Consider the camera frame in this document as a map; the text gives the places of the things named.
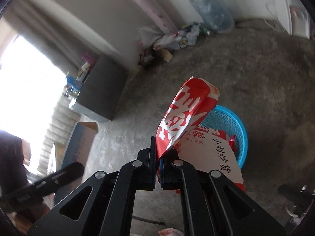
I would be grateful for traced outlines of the left hand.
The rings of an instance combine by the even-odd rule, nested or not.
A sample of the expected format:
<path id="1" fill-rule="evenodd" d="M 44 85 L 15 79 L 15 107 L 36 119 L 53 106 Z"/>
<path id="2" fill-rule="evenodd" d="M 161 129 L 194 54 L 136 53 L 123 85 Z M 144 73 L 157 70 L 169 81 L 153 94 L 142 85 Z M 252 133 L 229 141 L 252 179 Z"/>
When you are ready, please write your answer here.
<path id="1" fill-rule="evenodd" d="M 11 220 L 16 228 L 23 234 L 27 234 L 31 226 L 46 213 L 50 211 L 49 206 L 41 202 L 27 207 L 25 210 L 10 213 Z"/>

